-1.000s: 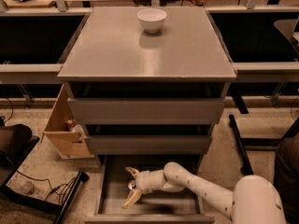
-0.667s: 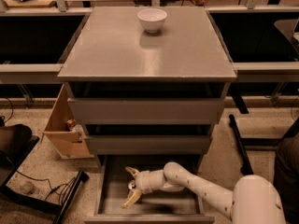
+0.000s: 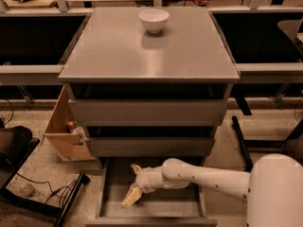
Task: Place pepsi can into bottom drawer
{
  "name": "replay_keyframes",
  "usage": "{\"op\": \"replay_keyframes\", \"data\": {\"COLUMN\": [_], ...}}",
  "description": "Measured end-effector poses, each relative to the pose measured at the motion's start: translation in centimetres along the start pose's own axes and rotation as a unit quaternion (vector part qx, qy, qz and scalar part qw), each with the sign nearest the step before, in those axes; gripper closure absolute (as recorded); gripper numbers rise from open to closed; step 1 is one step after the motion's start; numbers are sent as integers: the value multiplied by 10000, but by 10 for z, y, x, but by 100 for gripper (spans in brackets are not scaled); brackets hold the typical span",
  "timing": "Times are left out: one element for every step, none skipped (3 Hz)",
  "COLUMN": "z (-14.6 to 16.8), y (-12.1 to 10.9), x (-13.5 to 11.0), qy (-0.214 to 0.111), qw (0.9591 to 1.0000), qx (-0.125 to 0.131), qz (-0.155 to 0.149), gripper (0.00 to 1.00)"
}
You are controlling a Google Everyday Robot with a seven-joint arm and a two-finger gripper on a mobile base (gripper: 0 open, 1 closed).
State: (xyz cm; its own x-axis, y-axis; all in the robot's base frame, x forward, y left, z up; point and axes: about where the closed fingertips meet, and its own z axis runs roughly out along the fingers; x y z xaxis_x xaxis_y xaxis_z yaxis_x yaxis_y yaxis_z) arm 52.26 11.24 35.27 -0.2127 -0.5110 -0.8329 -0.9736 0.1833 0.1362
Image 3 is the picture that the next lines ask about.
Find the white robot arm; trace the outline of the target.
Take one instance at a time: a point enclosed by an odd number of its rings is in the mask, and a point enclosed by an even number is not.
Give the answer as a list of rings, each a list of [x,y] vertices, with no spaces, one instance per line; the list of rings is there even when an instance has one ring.
[[[264,155],[249,172],[193,166],[176,158],[157,167],[131,168],[135,181],[121,203],[124,207],[157,189],[195,183],[246,201],[247,227],[303,227],[303,165],[287,155]]]

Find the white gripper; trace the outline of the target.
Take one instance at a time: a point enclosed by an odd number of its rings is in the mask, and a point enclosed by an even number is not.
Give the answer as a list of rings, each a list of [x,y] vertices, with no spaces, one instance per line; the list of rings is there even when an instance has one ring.
[[[142,168],[139,165],[131,164],[131,168],[136,175],[135,183],[130,185],[129,191],[121,203],[122,207],[130,207],[142,197],[142,193],[153,192],[155,190],[153,184],[158,180],[156,167]]]

